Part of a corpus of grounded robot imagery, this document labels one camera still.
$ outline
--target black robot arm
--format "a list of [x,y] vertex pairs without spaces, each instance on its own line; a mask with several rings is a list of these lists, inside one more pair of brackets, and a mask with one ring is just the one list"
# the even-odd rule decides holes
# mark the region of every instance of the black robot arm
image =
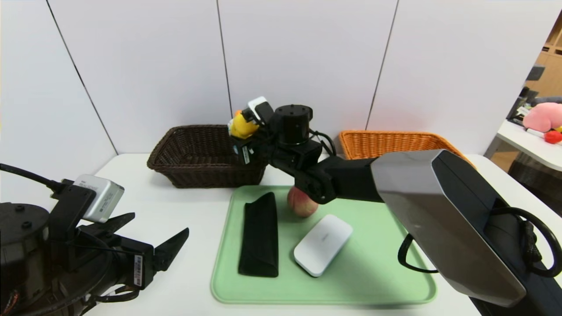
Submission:
[[[233,136],[241,161],[266,160],[292,175],[294,185],[319,204],[335,198],[385,202],[409,232],[398,261],[434,272],[406,263],[415,240],[483,315],[562,314],[562,289],[553,279],[562,270],[556,237],[529,212],[509,206],[468,162],[442,150],[344,160],[313,140],[320,133],[309,127],[312,109],[287,105],[273,111],[264,98],[256,100],[242,115],[259,127],[251,135]],[[319,161],[323,148],[331,155]],[[549,269],[541,262],[533,227],[551,247]]]

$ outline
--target brown wicker basket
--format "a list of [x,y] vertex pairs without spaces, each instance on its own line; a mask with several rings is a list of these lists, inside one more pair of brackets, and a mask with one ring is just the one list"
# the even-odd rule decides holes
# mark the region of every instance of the brown wicker basket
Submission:
[[147,166],[176,188],[234,188],[259,184],[265,161],[238,162],[226,125],[170,129],[150,154]]
[[348,159],[375,158],[393,151],[447,149],[470,163],[451,143],[433,133],[344,130],[339,139]]

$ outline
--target plush toy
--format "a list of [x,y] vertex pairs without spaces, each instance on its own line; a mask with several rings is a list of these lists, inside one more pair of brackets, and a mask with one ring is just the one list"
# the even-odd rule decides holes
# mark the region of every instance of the plush toy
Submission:
[[523,126],[546,133],[562,127],[562,104],[539,103],[523,118]]

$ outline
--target white table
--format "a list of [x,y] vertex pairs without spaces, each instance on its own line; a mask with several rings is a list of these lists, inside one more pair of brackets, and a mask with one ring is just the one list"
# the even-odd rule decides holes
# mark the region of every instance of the white table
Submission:
[[[562,219],[488,159],[469,155],[480,173],[511,205],[529,210],[548,223],[562,238]],[[99,304],[88,315],[387,315],[477,316],[469,298],[456,292],[440,275],[434,275],[437,297],[424,305],[402,309],[369,306],[225,305],[210,291],[215,257],[233,189],[176,189],[163,175],[146,167],[148,154],[124,154],[113,158],[96,175],[125,187],[114,215],[136,212],[137,217],[118,231],[136,240],[159,245],[189,227],[190,236],[167,272],[130,302]],[[268,166],[262,184],[291,185],[293,179]],[[545,263],[552,263],[546,241],[538,244]]]
[[549,144],[543,138],[527,133],[523,127],[507,120],[501,124],[497,137],[541,164],[562,171],[562,146]]

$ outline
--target yellow rubber duck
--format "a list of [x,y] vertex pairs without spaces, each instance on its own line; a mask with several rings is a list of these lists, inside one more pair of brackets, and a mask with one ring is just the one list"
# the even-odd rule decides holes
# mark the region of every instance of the yellow rubber duck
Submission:
[[242,116],[242,111],[238,110],[234,114],[234,118],[232,118],[232,123],[230,125],[230,135],[246,139],[254,134],[259,125],[254,124],[251,122],[246,122],[244,116]]

